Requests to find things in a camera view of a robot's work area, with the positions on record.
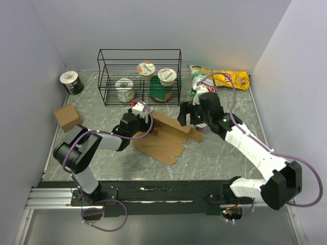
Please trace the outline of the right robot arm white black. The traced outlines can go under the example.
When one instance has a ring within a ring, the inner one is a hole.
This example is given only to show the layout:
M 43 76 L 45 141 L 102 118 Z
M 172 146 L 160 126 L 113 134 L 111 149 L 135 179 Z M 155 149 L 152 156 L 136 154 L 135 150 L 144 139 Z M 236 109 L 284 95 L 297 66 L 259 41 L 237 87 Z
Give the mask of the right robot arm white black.
M 273 155 L 272 150 L 258 140 L 238 117 L 224 112 L 215 93 L 205 92 L 197 97 L 196 102 L 182 102 L 177 117 L 182 126 L 186 126 L 188 115 L 192 125 L 209 126 L 213 133 L 238 149 L 263 176 L 262 179 L 235 179 L 223 191 L 228 203 L 249 197 L 262 199 L 270 208 L 279 210 L 301 192 L 300 164 Z

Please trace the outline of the brown cardboard box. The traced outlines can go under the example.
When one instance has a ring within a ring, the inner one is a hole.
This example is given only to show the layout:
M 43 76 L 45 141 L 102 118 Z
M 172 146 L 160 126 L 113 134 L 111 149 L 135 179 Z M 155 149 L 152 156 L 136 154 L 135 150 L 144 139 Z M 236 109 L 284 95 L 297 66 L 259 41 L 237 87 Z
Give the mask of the brown cardboard box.
M 197 143 L 203 141 L 203 135 L 190 126 L 182 127 L 180 123 L 158 111 L 152 112 L 154 129 L 152 133 L 134 140 L 133 146 L 151 158 L 166 164 L 173 165 L 177 162 L 184 150 L 188 139 Z

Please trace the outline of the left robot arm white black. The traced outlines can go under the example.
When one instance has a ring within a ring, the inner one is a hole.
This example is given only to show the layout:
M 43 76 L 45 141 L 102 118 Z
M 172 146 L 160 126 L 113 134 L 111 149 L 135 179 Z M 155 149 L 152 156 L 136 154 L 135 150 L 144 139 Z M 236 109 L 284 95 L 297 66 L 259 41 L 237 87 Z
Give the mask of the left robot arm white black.
M 151 113 L 142 117 L 129 111 L 123 115 L 112 132 L 89 130 L 83 125 L 76 125 L 55 147 L 53 157 L 74 181 L 84 201 L 89 205 L 96 205 L 102 198 L 102 187 L 89 167 L 96 151 L 103 147 L 106 150 L 121 152 L 130 141 L 140 139 L 135 136 L 137 132 L 147 135 L 152 131 Z

